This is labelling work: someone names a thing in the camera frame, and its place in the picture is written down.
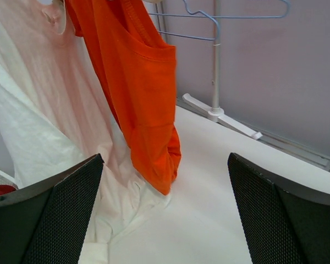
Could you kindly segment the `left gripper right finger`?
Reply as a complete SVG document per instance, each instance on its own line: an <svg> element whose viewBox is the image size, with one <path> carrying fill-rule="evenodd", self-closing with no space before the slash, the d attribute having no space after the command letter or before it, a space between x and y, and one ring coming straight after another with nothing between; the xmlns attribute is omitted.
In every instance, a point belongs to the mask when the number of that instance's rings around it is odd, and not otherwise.
<svg viewBox="0 0 330 264"><path fill-rule="evenodd" d="M330 263L330 194L236 153L228 172L253 263Z"/></svg>

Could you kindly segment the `orange t shirt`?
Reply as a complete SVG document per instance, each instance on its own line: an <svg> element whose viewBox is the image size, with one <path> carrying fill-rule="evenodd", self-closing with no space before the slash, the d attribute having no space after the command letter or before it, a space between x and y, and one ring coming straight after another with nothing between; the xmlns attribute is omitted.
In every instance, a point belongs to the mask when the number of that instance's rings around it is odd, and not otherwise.
<svg viewBox="0 0 330 264"><path fill-rule="evenodd" d="M176 48L167 44L142 1L67 1L134 168L169 194L181 160L174 126Z"/></svg>

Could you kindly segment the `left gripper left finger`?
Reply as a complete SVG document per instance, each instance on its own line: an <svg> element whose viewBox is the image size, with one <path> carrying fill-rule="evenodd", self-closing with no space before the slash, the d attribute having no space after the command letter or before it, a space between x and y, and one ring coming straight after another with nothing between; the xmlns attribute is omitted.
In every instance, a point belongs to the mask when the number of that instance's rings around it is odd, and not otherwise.
<svg viewBox="0 0 330 264"><path fill-rule="evenodd" d="M0 196L0 263L78 263L103 171L96 154Z"/></svg>

